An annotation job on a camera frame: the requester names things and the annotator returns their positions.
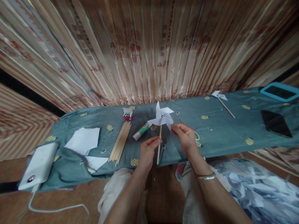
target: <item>floor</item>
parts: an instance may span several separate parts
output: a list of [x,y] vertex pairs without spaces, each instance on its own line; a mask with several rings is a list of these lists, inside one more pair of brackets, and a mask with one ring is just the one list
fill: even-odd
[[[249,153],[242,154],[245,158],[253,159],[281,178],[288,173]],[[223,156],[221,158],[240,158],[239,154]],[[22,178],[26,168],[27,158],[0,162],[0,182],[17,181]],[[185,197],[176,180],[174,173],[177,164],[153,168],[146,183],[145,212],[149,223],[181,223]],[[32,207],[38,209],[58,209],[83,203],[89,211],[88,223],[97,223],[99,213],[97,203],[103,194],[106,180],[94,180],[78,185],[75,191],[51,191],[38,193]],[[291,176],[291,183],[299,186],[299,178]],[[84,223],[87,217],[85,210],[74,208],[55,214],[34,213],[27,209],[31,193],[14,192],[0,195],[1,223]]]

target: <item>small box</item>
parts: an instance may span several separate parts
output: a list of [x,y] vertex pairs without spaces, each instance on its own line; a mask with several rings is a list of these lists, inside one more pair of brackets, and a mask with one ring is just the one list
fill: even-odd
[[[124,110],[124,114],[122,115],[122,118],[123,118],[124,120],[132,120],[132,119],[133,119],[133,110],[132,110],[132,109],[128,109],[128,108],[123,108],[123,110]],[[125,114],[129,114],[130,117],[125,118],[125,117],[124,117]]]

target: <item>woman's right hand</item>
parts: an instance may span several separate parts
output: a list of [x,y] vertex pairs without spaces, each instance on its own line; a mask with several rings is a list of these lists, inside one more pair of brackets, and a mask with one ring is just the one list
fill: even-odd
[[198,151],[195,141],[195,132],[192,128],[184,124],[172,124],[171,132],[180,138],[182,150],[186,155],[192,149]]

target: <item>bundle of bamboo skewers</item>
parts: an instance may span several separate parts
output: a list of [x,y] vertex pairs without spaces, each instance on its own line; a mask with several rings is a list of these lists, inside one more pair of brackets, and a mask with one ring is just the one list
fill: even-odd
[[122,151],[124,150],[125,143],[127,141],[127,137],[129,135],[131,125],[132,125],[131,122],[128,122],[128,121],[126,121],[123,124],[123,126],[121,128],[121,132],[118,135],[118,138],[115,142],[112,153],[109,157],[108,162],[116,160],[115,167],[119,164],[119,161],[121,160]]

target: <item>ironing board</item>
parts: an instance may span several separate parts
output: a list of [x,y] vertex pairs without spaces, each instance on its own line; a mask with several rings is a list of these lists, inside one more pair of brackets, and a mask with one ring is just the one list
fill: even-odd
[[[236,116],[235,119],[220,101],[212,96],[168,100],[161,102],[160,107],[169,107],[174,111],[172,113],[174,123],[179,123],[181,119],[185,125],[198,133],[200,137],[198,142],[201,144],[198,149],[207,158],[265,147],[299,145],[299,103],[297,101],[283,103],[260,94],[258,88],[235,91],[225,95],[228,101],[224,101],[224,103]],[[108,158],[125,122],[122,119],[122,108],[129,108],[130,106],[135,106],[134,117],[131,121],[132,127],[120,163],[115,167],[115,162],[107,162],[95,173],[90,174],[85,163],[81,163],[82,156],[64,148],[64,146],[79,128],[100,127],[98,147],[90,150],[88,155]],[[156,103],[102,106],[81,109],[64,115],[58,123],[52,126],[50,135],[55,136],[56,139],[45,142],[45,144],[59,143],[56,155],[60,158],[53,163],[49,179],[42,185],[40,191],[61,189],[96,178],[108,178],[114,171],[124,167],[135,168],[136,166],[131,165],[131,160],[139,159],[141,142],[150,137],[158,136],[159,128],[156,130],[149,129],[138,141],[132,136],[147,120],[155,118],[155,107]],[[293,138],[285,138],[268,132],[262,119],[261,110],[282,114]],[[108,125],[113,127],[112,131],[107,129]],[[168,128],[162,129],[162,139],[165,149],[161,147],[159,166],[186,160],[179,138],[173,135]]]

